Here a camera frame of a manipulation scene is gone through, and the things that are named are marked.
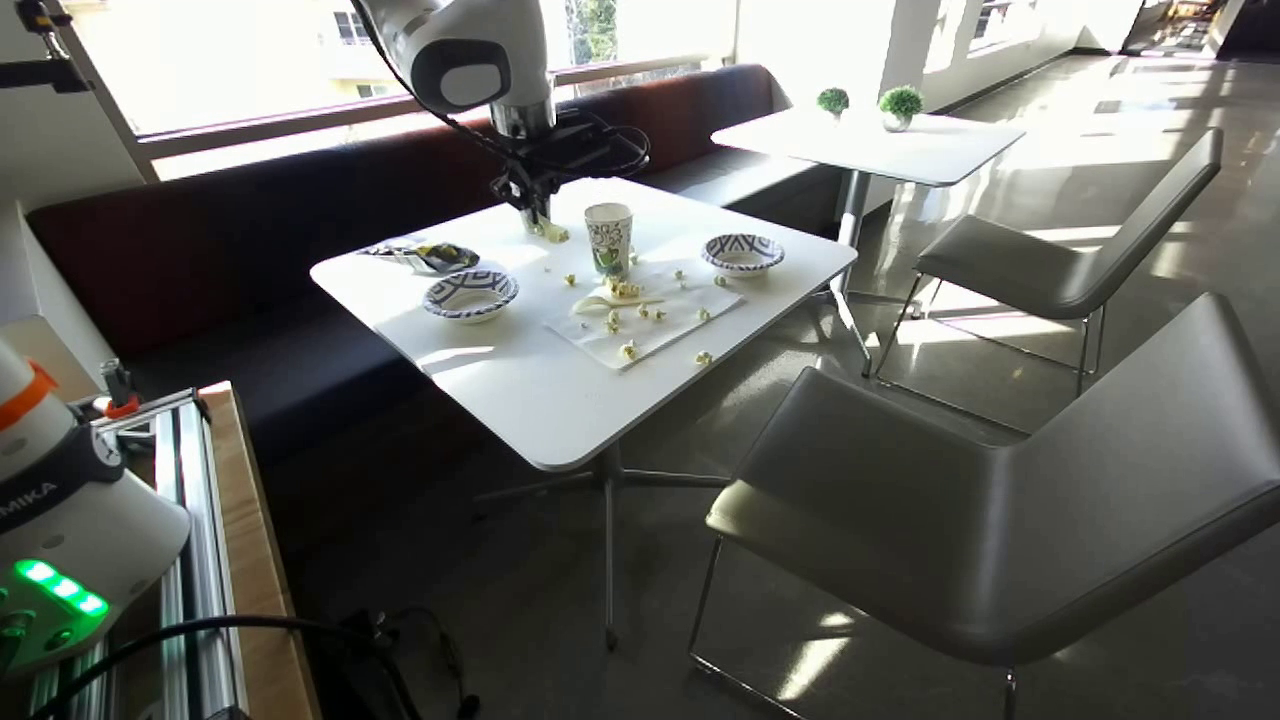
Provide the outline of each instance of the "chair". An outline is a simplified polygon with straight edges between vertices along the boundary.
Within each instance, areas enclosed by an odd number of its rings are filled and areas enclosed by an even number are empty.
[[[889,330],[889,349],[894,345],[894,330],[913,312],[917,291],[933,277],[941,283],[973,286],[978,295],[993,295],[1038,318],[1081,325],[1081,361],[1075,361],[1075,390],[1081,390],[1089,364],[1096,369],[1105,349],[1107,301],[1131,277],[1131,269],[1167,234],[1167,227],[1182,214],[1182,207],[1208,188],[1208,180],[1219,168],[1219,150],[1225,150],[1225,133],[1208,128],[1162,172],[1162,180],[1131,207],[1131,214],[1098,250],[1072,250],[1072,247],[1037,240],[1028,232],[987,225],[978,214],[957,221],[937,245],[921,250],[917,280]]]
[[[1042,658],[1280,521],[1274,418],[1225,301],[1198,295],[1038,433],[975,439],[957,416],[809,369],[709,506],[868,619],[1005,667]]]

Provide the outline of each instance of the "bowl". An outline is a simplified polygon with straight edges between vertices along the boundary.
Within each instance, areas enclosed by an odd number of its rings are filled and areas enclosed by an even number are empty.
[[[426,312],[450,325],[480,325],[508,307],[515,291],[520,283],[510,277],[490,269],[468,269],[426,286]]]
[[[782,247],[752,232],[728,232],[705,245],[705,260],[728,277],[760,277],[782,260]]]

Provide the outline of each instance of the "square table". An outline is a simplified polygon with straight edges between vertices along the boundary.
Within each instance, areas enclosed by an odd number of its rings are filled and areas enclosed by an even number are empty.
[[[740,295],[735,307],[614,373],[551,330],[597,283],[583,234],[583,207],[597,200],[633,207],[635,262],[685,262],[692,280],[717,280],[700,247],[719,232],[769,234],[782,247],[782,260],[769,277],[728,280],[722,286]],[[387,240],[463,245],[480,250],[482,269],[508,272],[520,295],[488,325],[449,325],[425,312],[425,291],[434,277],[421,277],[387,257],[342,250],[320,260],[313,280],[532,468],[577,472],[604,458],[604,641],[610,646],[610,484],[618,475],[618,437],[839,277],[857,250],[633,180],[563,185],[551,200],[551,221],[566,227],[566,240],[557,245],[526,232],[524,214],[508,203]]]
[[[1014,143],[1022,128],[978,122],[960,114],[917,114],[908,128],[883,128],[881,114],[827,114],[788,107],[747,122],[719,128],[712,139],[764,157],[836,162],[852,172],[839,213],[839,245],[861,245],[861,221],[872,176],[900,185],[952,188]]]

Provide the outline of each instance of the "green light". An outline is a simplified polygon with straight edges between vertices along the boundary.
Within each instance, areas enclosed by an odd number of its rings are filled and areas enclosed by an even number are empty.
[[[14,570],[32,584],[43,584],[47,575],[56,575],[56,566],[47,566],[43,560],[14,560]]]
[[[67,575],[59,575],[56,584],[52,584],[52,595],[59,595],[59,601],[73,601],[81,592],[81,584],[75,581],[67,581]]]
[[[100,601],[97,592],[89,592],[83,584],[75,584],[73,575],[56,570],[43,560],[14,560],[12,570],[36,584],[38,592],[64,601],[64,609],[81,615],[102,619],[113,612],[107,601]]]
[[[83,615],[107,615],[107,605],[102,605],[100,595],[83,595],[75,609],[81,609]]]

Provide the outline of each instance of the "table leg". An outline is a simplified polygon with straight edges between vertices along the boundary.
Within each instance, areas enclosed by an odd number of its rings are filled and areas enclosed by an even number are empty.
[[[852,303],[849,303],[849,272],[827,280],[827,295],[836,303],[836,318],[843,325],[843,330],[852,330],[861,354],[863,354],[863,377],[872,377],[877,354],[872,354],[872,339],[861,330]]]
[[[526,484],[520,484],[520,489],[476,492],[472,503],[498,503],[498,499],[520,499],[520,495],[546,495],[546,492],[577,489],[577,484],[597,484],[597,468],[586,468],[586,472],[566,472],[566,475],[551,475],[551,480],[526,480]]]
[[[872,176],[849,172],[843,207],[839,207],[839,245],[861,247],[863,240],[863,213],[868,213]]]
[[[709,475],[709,472],[662,472],[662,468],[618,468],[626,484],[648,484],[648,489],[722,489],[730,484],[728,475]]]
[[[610,492],[614,492],[614,480],[618,480],[618,449],[610,442],[604,452],[604,651],[614,646],[614,562],[610,562],[610,541],[614,541],[614,512],[610,512]]]

